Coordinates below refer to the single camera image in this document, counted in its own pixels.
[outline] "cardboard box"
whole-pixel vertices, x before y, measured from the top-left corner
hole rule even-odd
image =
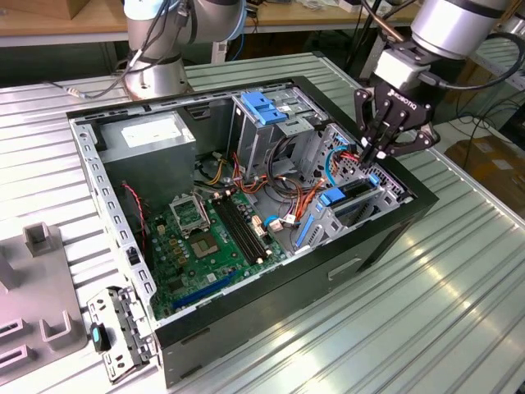
[[[0,0],[1,8],[71,20],[89,0]]]
[[[463,166],[468,141],[459,141],[445,152],[452,161]],[[465,170],[493,195],[525,218],[525,153],[510,148],[497,137],[472,141]]]

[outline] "red wire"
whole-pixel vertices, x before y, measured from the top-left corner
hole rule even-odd
[[[343,152],[343,153],[341,154],[341,157],[342,157],[342,158],[348,158],[348,159],[350,159],[350,160],[352,160],[352,161],[354,161],[354,162],[356,162],[356,163],[359,161],[358,158],[356,158],[355,156],[353,156],[353,154],[348,153],[348,152]]]
[[[139,207],[139,215],[140,215],[140,226],[142,227],[142,251],[144,252],[146,250],[146,231],[145,231],[145,221],[144,221],[144,213],[142,212],[142,204],[140,203],[139,196],[135,193],[135,191],[131,188],[131,186],[127,185],[126,183],[122,184],[135,198],[135,202],[137,203],[137,206]]]

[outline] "ram slot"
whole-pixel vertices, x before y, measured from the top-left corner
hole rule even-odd
[[[212,204],[249,264],[255,265],[264,260],[267,257],[266,251],[259,243],[252,229],[240,216],[235,204],[228,198],[213,201]]]

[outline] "motherboard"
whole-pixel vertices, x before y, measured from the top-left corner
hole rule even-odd
[[[201,199],[198,205],[193,204],[193,198]],[[231,206],[236,214],[227,211]],[[209,227],[188,233],[187,226],[192,220],[198,222],[201,213]],[[257,217],[241,192],[222,200],[192,195],[182,204],[171,204],[171,208],[152,216],[148,227],[152,231],[151,272],[157,284],[152,302],[155,317],[166,318],[286,259],[270,235],[258,234],[253,225]],[[237,222],[240,218],[244,225]]]

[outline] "wooden table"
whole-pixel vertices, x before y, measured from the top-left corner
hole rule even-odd
[[[390,21],[408,25],[417,11],[418,6],[412,5]],[[259,7],[257,31],[255,21],[248,18],[244,32],[353,29],[357,21],[358,12],[338,7],[312,11],[298,3],[264,3]],[[126,17],[120,0],[91,0],[72,21],[15,10],[0,16],[0,47],[126,40]]]

